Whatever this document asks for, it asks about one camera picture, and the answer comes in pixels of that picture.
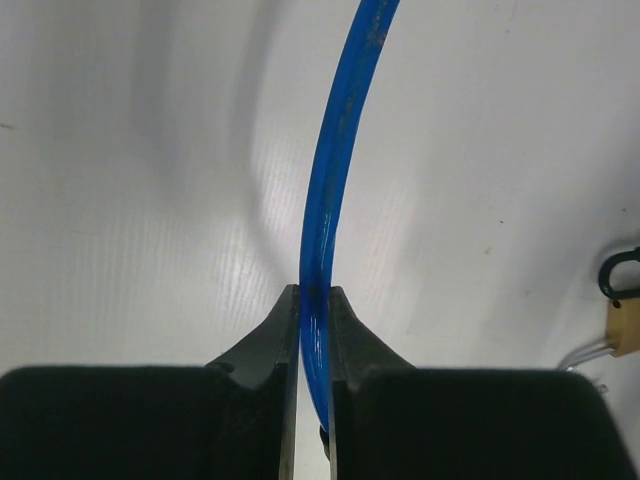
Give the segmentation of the blue cable lock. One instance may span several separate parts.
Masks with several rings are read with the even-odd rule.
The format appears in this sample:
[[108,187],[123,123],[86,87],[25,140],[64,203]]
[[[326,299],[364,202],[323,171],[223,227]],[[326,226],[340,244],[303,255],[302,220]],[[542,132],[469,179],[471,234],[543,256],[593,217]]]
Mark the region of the blue cable lock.
[[342,202],[361,114],[397,1],[361,1],[345,40],[314,152],[302,223],[300,348],[320,428],[330,431],[329,292]]

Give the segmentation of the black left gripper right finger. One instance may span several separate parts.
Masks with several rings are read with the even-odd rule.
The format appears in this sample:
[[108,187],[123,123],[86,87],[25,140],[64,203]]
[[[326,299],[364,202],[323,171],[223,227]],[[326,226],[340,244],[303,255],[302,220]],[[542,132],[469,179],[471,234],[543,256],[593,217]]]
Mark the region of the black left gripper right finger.
[[609,410],[556,370],[418,368],[328,300],[335,479],[634,479]]

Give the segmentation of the large brass padlock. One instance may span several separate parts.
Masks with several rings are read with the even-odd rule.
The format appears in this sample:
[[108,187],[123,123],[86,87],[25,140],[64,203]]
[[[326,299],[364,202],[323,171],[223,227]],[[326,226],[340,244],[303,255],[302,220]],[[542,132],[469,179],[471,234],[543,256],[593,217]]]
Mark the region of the large brass padlock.
[[558,364],[560,371],[575,371],[592,360],[619,358],[639,351],[639,299],[616,300],[608,305],[604,337],[566,355]]

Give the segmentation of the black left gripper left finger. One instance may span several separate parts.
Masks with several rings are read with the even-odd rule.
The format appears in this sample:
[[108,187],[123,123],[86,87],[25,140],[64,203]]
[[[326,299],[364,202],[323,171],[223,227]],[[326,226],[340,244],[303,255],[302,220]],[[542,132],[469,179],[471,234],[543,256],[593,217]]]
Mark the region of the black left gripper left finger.
[[299,289],[203,366],[30,366],[1,379],[5,479],[289,479]]

